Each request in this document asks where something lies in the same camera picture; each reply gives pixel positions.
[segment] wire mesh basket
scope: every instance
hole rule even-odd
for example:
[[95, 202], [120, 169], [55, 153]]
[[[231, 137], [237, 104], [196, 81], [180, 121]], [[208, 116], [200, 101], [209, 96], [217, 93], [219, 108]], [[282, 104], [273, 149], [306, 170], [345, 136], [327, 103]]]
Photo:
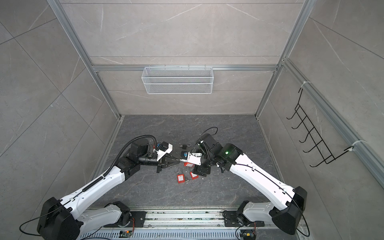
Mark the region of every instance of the wire mesh basket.
[[146, 67], [141, 76], [148, 94], [212, 93], [211, 67]]

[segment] dark gray floor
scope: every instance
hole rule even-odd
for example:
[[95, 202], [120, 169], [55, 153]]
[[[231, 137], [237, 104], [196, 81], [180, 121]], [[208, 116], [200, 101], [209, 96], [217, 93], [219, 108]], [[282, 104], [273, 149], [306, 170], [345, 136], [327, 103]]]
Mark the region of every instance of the dark gray floor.
[[[225, 145], [232, 143], [243, 150], [256, 164], [277, 178], [277, 172], [267, 151], [262, 133], [254, 115], [127, 115], [120, 127], [105, 169], [112, 163], [124, 144], [132, 138], [151, 134], [158, 142], [174, 146], [173, 156], [182, 151], [179, 144], [193, 144], [200, 133], [217, 126], [214, 138]], [[176, 172], [182, 168], [189, 181], [178, 184]], [[268, 202], [268, 199], [239, 176], [212, 167], [207, 177], [192, 180], [190, 167], [183, 163], [164, 169], [141, 166], [129, 180], [104, 194], [95, 207], [113, 201], [122, 201], [130, 207], [148, 206], [233, 206], [244, 200]]]

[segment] black hook rack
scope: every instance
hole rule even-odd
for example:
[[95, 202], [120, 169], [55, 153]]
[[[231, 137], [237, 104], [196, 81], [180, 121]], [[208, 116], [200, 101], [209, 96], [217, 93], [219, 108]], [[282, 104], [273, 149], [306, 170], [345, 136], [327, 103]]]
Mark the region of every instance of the black hook rack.
[[[333, 162], [333, 161], [336, 160], [337, 158], [339, 158], [339, 157], [341, 157], [342, 155], [346, 154], [347, 152], [351, 151], [351, 150], [353, 149], [353, 146], [350, 146], [350, 147], [347, 147], [346, 149], [344, 149], [344, 150], [343, 150], [344, 152], [343, 152], [342, 154], [340, 154], [339, 156], [337, 156], [337, 157], [335, 157], [335, 156], [333, 155], [333, 153], [331, 152], [331, 150], [329, 149], [329, 147], [328, 147], [327, 144], [325, 143], [323, 137], [322, 137], [322, 136], [320, 135], [320, 133], [317, 131], [317, 129], [316, 129], [315, 126], [313, 125], [311, 119], [308, 117], [308, 115], [306, 114], [306, 112], [304, 111], [304, 109], [303, 109], [303, 108], [301, 107], [301, 105], [300, 105], [300, 99], [301, 99], [301, 95], [302, 95], [302, 93], [303, 93], [303, 89], [300, 88], [299, 91], [298, 91], [298, 93], [300, 93], [300, 97], [299, 97], [299, 100], [297, 101], [297, 105], [296, 105], [296, 107], [295, 107], [295, 112], [294, 112], [294, 114], [292, 115], [292, 117], [287, 118], [287, 119], [288, 119], [288, 120], [289, 120], [289, 119], [292, 119], [295, 115], [297, 115], [297, 116], [300, 118], [301, 122], [299, 123], [299, 125], [298, 125], [297, 127], [292, 127], [292, 129], [297, 129], [298, 127], [300, 127], [301, 124], [303, 124], [304, 127], [305, 127], [305, 129], [306, 129], [307, 132], [308, 132], [308, 133], [307, 133], [307, 136], [306, 136], [305, 139], [304, 139], [304, 141], [302, 142], [302, 141], [299, 140], [299, 142], [304, 143], [304, 142], [307, 140], [308, 136], [310, 136], [311, 139], [312, 139], [312, 141], [313, 141], [313, 143], [315, 144], [315, 146], [313, 146], [313, 148], [311, 148], [309, 151], [304, 151], [304, 150], [303, 150], [303, 152], [310, 152], [310, 151], [312, 151], [314, 148], [317, 148], [317, 150], [319, 151], [321, 157], [323, 158], [323, 160], [322, 160], [320, 163], [318, 163], [317, 165], [315, 165], [315, 166], [310, 165], [310, 166], [311, 166], [311, 167], [317, 167], [317, 166], [319, 166], [320, 164], [322, 164], [323, 162], [325, 162], [326, 164], [330, 164], [331, 162]], [[305, 114], [305, 117], [304, 117], [304, 118], [302, 118], [302, 117], [298, 114], [297, 111], [298, 111], [299, 109], [301, 109], [301, 110], [303, 111], [303, 113]], [[312, 128], [311, 128], [311, 129], [309, 129], [309, 128], [307, 127], [307, 125], [305, 124], [305, 122], [304, 122], [304, 120], [305, 120], [306, 118], [307, 118], [307, 119], [309, 120], [309, 122], [312, 124]], [[321, 139], [318, 143], [315, 142], [315, 140], [314, 140], [314, 138], [313, 138], [313, 136], [312, 136], [312, 134], [311, 134], [311, 132], [313, 132], [313, 130], [316, 131], [317, 135], [319, 135], [319, 137], [320, 137], [320, 139]], [[329, 155], [328, 157], [325, 157], [325, 158], [324, 158], [323, 154], [321, 153], [321, 151], [320, 151], [320, 149], [319, 149], [319, 147], [318, 147], [318, 145], [319, 145], [321, 142], [324, 143], [324, 145], [326, 146], [327, 150], [328, 150], [329, 153], [330, 153], [330, 155]]]

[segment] robotic arm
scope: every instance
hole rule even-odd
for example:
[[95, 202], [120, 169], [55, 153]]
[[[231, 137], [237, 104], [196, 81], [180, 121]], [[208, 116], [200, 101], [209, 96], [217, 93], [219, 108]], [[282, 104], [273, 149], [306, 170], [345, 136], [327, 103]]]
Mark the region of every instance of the robotic arm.
[[54, 197], [48, 199], [41, 211], [37, 227], [39, 234], [45, 240], [75, 240], [79, 235], [107, 224], [127, 226], [131, 213], [121, 202], [108, 204], [105, 208], [86, 214], [84, 211], [106, 192], [139, 171], [141, 165], [157, 166], [159, 173], [163, 168], [180, 161], [195, 164], [193, 172], [201, 176], [210, 174], [212, 166], [230, 171], [271, 200], [271, 210], [260, 209], [252, 202], [244, 201], [236, 214], [241, 224], [273, 222], [284, 232], [295, 234], [306, 204], [307, 192], [303, 188], [294, 189], [284, 184], [253, 163], [239, 148], [229, 143], [222, 147], [210, 134], [202, 135], [196, 142], [199, 146], [197, 152], [182, 153], [181, 159], [170, 155], [173, 149], [171, 144], [157, 144], [153, 139], [153, 153], [149, 151], [150, 145], [144, 136], [135, 139], [127, 154], [118, 159], [123, 148], [111, 167], [98, 178], [60, 200]]

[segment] wall tile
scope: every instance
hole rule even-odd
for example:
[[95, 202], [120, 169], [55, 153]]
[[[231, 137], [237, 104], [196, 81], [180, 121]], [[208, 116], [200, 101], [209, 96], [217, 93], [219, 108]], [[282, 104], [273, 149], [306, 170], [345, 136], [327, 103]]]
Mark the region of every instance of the wall tile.
[[60, 0], [61, 3], [303, 3], [303, 0]]
[[384, 60], [311, 19], [290, 58], [384, 159]]
[[5, 29], [5, 27], [0, 23], [0, 44], [8, 41], [12, 38], [12, 35]]
[[92, 120], [90, 127], [103, 143], [106, 144], [116, 121], [116, 117], [111, 108], [108, 103], [104, 101], [96, 113], [95, 118]]
[[[101, 71], [99, 74], [110, 91], [145, 91], [141, 71]], [[215, 71], [213, 90], [265, 90], [271, 76], [271, 71]]]
[[63, 7], [90, 56], [279, 56], [301, 5]]
[[91, 56], [93, 64], [277, 64], [279, 56], [230, 57], [107, 57]]
[[110, 91], [121, 114], [254, 114], [264, 91], [147, 94]]
[[0, 45], [0, 62], [2, 154], [60, 93], [15, 40]]
[[[103, 148], [103, 142], [97, 137], [93, 130], [88, 127], [79, 144], [43, 197], [32, 218], [40, 215], [44, 202], [51, 197], [60, 199], [88, 183]], [[37, 234], [36, 225], [37, 221], [29, 223], [25, 231]], [[31, 240], [31, 236], [22, 235], [20, 240], [23, 239]]]
[[59, 96], [0, 157], [1, 239], [20, 236], [18, 224], [31, 218], [51, 183], [87, 130], [87, 124]]
[[[311, 149], [314, 144], [310, 138], [304, 144], [299, 142], [299, 140], [303, 141], [307, 134], [303, 125], [298, 129], [291, 128], [291, 126], [296, 127], [300, 123], [300, 119], [297, 116], [291, 120], [286, 119], [294, 113], [299, 98], [299, 93], [297, 93], [299, 88], [300, 85], [296, 80], [285, 71], [280, 75], [270, 100], [286, 127], [285, 131], [288, 131], [300, 153], [341, 238], [381, 239], [384, 234], [384, 223], [380, 221], [380, 211], [374, 209], [379, 209], [382, 205], [384, 190], [357, 156], [353, 152], [346, 153], [329, 165], [323, 163], [316, 168], [309, 166], [321, 162], [322, 158], [316, 149], [309, 153], [303, 152], [303, 150]], [[335, 156], [343, 153], [343, 149], [348, 145], [305, 92], [301, 96], [300, 105], [322, 135], [331, 152]], [[324, 145], [320, 146], [320, 150], [323, 151], [325, 157], [329, 155], [329, 151]]]
[[63, 96], [88, 124], [104, 102], [104, 96], [86, 69], [65, 89]]
[[57, 19], [18, 36], [16, 40], [60, 92], [85, 68]]
[[304, 215], [310, 227], [311, 236], [314, 239], [341, 240], [298, 150], [269, 100], [260, 116], [260, 123], [269, 139], [284, 182], [292, 187], [301, 186], [308, 193]]
[[0, 8], [0, 22], [14, 37], [55, 18], [46, 0], [5, 0]]
[[384, 57], [384, 2], [318, 0], [311, 18]]

